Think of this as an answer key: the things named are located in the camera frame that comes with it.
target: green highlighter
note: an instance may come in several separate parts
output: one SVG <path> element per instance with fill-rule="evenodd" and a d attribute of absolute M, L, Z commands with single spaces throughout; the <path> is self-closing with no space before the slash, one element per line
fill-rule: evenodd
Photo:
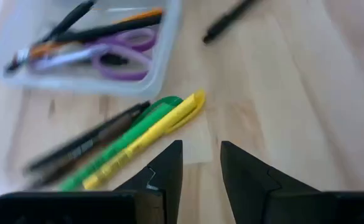
<path fill-rule="evenodd" d="M 83 180 L 88 178 L 92 173 L 98 170 L 103 164 L 108 162 L 122 149 L 126 148 L 129 144 L 135 141 L 143 133 L 145 133 L 151 126 L 153 126 L 157 121 L 164 117 L 167 113 L 173 110 L 177 105 L 179 105 L 183 100 L 176 96 L 165 97 L 156 103 L 154 103 L 151 108 L 155 108 L 154 111 L 146 111 L 145 117 L 140 120 L 136 125 L 129 129 L 125 134 L 123 134 L 119 139 L 115 140 L 108 146 L 104 152 L 97 156 L 92 162 L 90 162 L 85 167 L 77 171 L 76 174 L 69 177 L 62 184 L 60 184 L 61 191 L 71 191 L 79 186 L 81 186 Z"/>

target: clear plastic box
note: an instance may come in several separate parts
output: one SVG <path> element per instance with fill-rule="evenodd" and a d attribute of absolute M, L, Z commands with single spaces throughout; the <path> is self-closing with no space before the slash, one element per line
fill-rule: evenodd
<path fill-rule="evenodd" d="M 88 29 L 110 24 L 122 18 L 162 7 L 152 65 L 147 76 L 138 82 L 107 80 L 93 68 L 59 70 L 45 75 L 31 74 L 25 67 L 13 78 L 4 78 L 4 66 L 17 50 L 30 46 L 60 22 L 83 0 L 14 0 L 4 22 L 0 22 L 0 79 L 38 88 L 84 91 L 119 96 L 155 97 L 161 90 L 170 53 L 179 29 L 180 0 L 98 0 L 95 10 L 81 18 L 72 29 Z"/>

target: wooden surface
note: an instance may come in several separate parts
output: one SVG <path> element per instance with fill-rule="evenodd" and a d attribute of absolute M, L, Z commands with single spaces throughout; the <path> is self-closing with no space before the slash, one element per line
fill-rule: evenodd
<path fill-rule="evenodd" d="M 180 223 L 234 223 L 222 140 L 320 190 L 364 190 L 364 0 L 264 0 L 204 46 L 208 25 L 236 2 L 184 1 L 159 98 L 203 88 L 205 111 L 106 186 L 183 139 Z M 0 193 L 22 187 L 30 158 L 133 103 L 0 84 Z"/>

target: pen clip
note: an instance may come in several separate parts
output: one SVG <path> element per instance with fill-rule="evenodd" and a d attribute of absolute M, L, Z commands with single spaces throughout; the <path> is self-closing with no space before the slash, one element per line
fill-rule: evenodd
<path fill-rule="evenodd" d="M 193 111 L 191 111 L 187 116 L 182 118 L 178 123 L 174 124 L 172 127 L 167 129 L 165 131 L 165 134 L 169 134 L 176 129 L 180 128 L 181 126 L 185 125 L 187 122 L 189 122 L 191 119 L 193 119 L 198 112 L 200 112 L 201 108 L 203 107 L 205 103 L 205 92 L 203 90 L 199 90 L 194 93 L 194 98 L 197 101 L 197 106 L 194 108 Z"/>
<path fill-rule="evenodd" d="M 132 124 L 132 127 L 134 127 L 135 125 L 137 125 L 147 115 L 149 115 L 151 112 L 153 112 L 154 109 L 156 109 L 159 105 L 161 105 L 163 103 L 166 103 L 168 105 L 177 106 L 181 102 L 183 102 L 183 100 L 181 98 L 179 98 L 178 96 L 167 96 L 167 97 L 164 97 L 164 98 L 162 98 L 160 100 L 157 100 L 150 107 L 148 107 L 147 109 L 145 109 L 144 112 L 141 113 L 140 116 L 138 116 L 138 118 L 136 118 L 136 120 Z"/>

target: purple scissors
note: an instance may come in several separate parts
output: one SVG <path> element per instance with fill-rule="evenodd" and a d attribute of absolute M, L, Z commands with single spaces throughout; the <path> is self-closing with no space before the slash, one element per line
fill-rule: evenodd
<path fill-rule="evenodd" d="M 30 65 L 30 68 L 35 72 L 43 72 L 50 68 L 90 58 L 92 67 L 96 68 L 106 78 L 113 80 L 139 81 L 147 75 L 149 67 L 151 66 L 151 59 L 144 55 L 143 52 L 153 48 L 156 43 L 156 38 L 156 31 L 150 28 L 129 30 L 100 38 L 95 42 L 87 43 L 85 45 L 86 49 L 81 51 L 56 55 L 54 57 L 35 61 Z M 116 54 L 137 61 L 147 69 L 136 72 L 109 67 L 100 60 L 102 56 L 106 54 Z"/>

